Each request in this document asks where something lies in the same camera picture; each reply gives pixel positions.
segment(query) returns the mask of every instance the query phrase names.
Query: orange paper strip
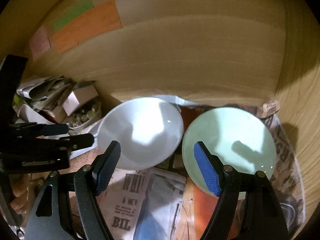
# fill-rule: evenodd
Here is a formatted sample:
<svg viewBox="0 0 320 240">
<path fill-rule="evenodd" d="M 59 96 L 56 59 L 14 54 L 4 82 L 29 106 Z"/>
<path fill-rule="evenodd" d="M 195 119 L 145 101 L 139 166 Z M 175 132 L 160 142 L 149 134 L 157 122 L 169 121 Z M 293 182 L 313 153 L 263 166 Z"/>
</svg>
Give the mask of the orange paper strip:
<svg viewBox="0 0 320 240">
<path fill-rule="evenodd" d="M 58 53 L 62 53 L 79 42 L 104 32 L 122 28 L 115 0 L 101 3 L 69 22 L 52 36 Z"/>
</svg>

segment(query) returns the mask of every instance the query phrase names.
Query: screw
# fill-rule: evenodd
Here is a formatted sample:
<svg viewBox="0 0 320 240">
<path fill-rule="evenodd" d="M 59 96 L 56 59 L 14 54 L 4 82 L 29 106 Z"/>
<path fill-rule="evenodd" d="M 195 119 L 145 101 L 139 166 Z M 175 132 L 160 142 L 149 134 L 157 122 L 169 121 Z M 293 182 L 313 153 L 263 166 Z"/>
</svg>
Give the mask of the screw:
<svg viewBox="0 0 320 240">
<path fill-rule="evenodd" d="M 230 166 L 230 165 L 224 165 L 223 168 L 225 171 L 232 171 L 233 170 L 232 166 Z"/>
<path fill-rule="evenodd" d="M 57 171 L 51 171 L 50 172 L 50 177 L 55 177 L 57 176 L 58 172 Z"/>
<path fill-rule="evenodd" d="M 85 166 L 82 167 L 83 171 L 89 171 L 91 170 L 91 165 L 90 164 L 86 164 Z"/>
<path fill-rule="evenodd" d="M 264 172 L 263 171 L 258 171 L 257 172 L 257 175 L 261 178 L 263 178 L 265 176 Z"/>
</svg>

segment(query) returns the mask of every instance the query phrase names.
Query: wood grain surface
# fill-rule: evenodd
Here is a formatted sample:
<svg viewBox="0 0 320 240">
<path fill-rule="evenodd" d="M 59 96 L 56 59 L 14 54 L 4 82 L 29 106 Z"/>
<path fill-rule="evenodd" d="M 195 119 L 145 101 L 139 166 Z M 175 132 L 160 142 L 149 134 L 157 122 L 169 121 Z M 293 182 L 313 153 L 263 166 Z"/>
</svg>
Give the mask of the wood grain surface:
<svg viewBox="0 0 320 240">
<path fill-rule="evenodd" d="M 30 57 L 32 31 L 44 24 L 52 35 L 52 24 L 84 0 L 52 0 L 59 2 L 51 9 L 27 1 L 14 0 L 0 15 L 1 57 Z M 115 2 L 122 29 L 62 54 L 53 46 L 26 73 L 95 79 L 105 101 L 168 93 L 259 105 L 276 97 L 301 165 L 308 220 L 320 199 L 320 27 L 304 0 Z"/>
</svg>

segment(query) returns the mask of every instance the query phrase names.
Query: green sticky note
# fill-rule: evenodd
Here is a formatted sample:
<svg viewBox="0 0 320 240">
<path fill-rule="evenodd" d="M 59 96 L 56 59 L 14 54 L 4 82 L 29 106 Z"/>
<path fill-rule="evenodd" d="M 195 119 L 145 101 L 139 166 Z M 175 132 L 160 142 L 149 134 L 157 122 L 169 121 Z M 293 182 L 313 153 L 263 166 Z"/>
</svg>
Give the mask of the green sticky note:
<svg viewBox="0 0 320 240">
<path fill-rule="evenodd" d="M 76 19 L 78 16 L 83 14 L 85 11 L 92 9 L 94 6 L 91 0 L 86 0 L 74 7 L 72 7 L 62 18 L 54 22 L 53 30 L 57 32 L 67 25 L 73 19 Z"/>
</svg>

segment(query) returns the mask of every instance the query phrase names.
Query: pink sticky note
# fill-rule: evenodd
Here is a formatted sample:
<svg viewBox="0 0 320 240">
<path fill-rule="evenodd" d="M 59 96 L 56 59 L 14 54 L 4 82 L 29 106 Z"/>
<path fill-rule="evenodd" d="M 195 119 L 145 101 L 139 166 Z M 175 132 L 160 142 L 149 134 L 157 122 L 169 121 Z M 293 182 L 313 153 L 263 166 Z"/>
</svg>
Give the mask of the pink sticky note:
<svg viewBox="0 0 320 240">
<path fill-rule="evenodd" d="M 42 25 L 29 40 L 29 45 L 33 57 L 33 61 L 41 57 L 48 49 L 51 48 L 48 34 Z"/>
</svg>

